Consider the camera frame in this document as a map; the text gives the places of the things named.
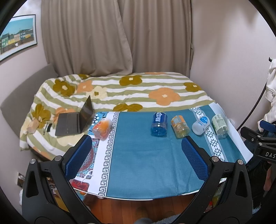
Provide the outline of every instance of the wall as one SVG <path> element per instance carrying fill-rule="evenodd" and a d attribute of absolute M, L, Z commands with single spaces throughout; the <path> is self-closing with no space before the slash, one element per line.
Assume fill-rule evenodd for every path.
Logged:
<path fill-rule="evenodd" d="M 37 46 L 30 47 L 0 64 L 0 104 L 26 78 L 47 65 L 41 36 L 41 0 L 27 0 L 15 15 L 36 14 Z M 0 113 L 0 186 L 12 205 L 21 212 L 16 173 L 25 174 L 30 159 L 30 151 L 19 151 L 19 138 L 14 134 Z"/>
<path fill-rule="evenodd" d="M 237 128 L 266 83 L 276 38 L 248 0 L 192 0 L 194 57 L 190 78 L 232 118 Z M 263 97 L 245 123 L 257 129 L 268 112 Z"/>

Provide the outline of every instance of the laptop screen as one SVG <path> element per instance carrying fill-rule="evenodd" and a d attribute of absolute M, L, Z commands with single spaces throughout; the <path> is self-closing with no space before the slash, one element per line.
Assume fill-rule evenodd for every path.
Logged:
<path fill-rule="evenodd" d="M 94 113 L 94 110 L 92 107 L 91 98 L 89 96 L 79 113 L 79 128 L 81 132 L 85 128 L 86 124 L 88 123 L 93 113 Z"/>

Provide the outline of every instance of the framed picture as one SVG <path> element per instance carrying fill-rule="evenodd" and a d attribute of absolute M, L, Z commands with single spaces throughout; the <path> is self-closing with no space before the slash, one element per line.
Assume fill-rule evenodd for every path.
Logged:
<path fill-rule="evenodd" d="M 36 44 L 35 15 L 13 17 L 0 35 L 0 61 Z"/>

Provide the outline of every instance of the bottle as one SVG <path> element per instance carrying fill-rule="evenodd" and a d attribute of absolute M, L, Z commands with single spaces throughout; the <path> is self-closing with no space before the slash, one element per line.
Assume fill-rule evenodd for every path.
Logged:
<path fill-rule="evenodd" d="M 175 116 L 171 124 L 177 138 L 184 138 L 190 133 L 190 129 L 181 115 Z"/>
<path fill-rule="evenodd" d="M 163 112 L 153 115 L 151 132 L 152 136 L 165 137 L 167 135 L 168 116 Z"/>
<path fill-rule="evenodd" d="M 222 139 L 226 138 L 228 135 L 228 127 L 220 114 L 216 114 L 212 118 L 212 124 L 217 133 L 217 138 Z"/>
<path fill-rule="evenodd" d="M 196 135 L 202 135 L 209 125 L 210 125 L 209 118 L 204 116 L 198 119 L 195 123 L 193 123 L 192 130 Z"/>
<path fill-rule="evenodd" d="M 109 135 L 113 122 L 108 118 L 102 118 L 93 128 L 92 132 L 94 136 L 104 141 Z"/>

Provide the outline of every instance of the bedspread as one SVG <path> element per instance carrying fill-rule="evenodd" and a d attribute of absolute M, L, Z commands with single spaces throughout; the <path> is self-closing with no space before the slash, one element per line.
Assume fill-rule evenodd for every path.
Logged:
<path fill-rule="evenodd" d="M 60 113 L 80 111 L 88 96 L 95 111 L 176 111 L 213 102 L 197 84 L 179 73 L 136 73 L 127 76 L 90 77 L 73 74 L 46 80 L 34 96 L 20 132 L 20 150 L 32 147 L 52 160 L 74 146 L 88 132 L 55 136 Z M 30 134 L 32 118 L 39 121 Z M 53 125 L 50 131 L 46 128 Z"/>

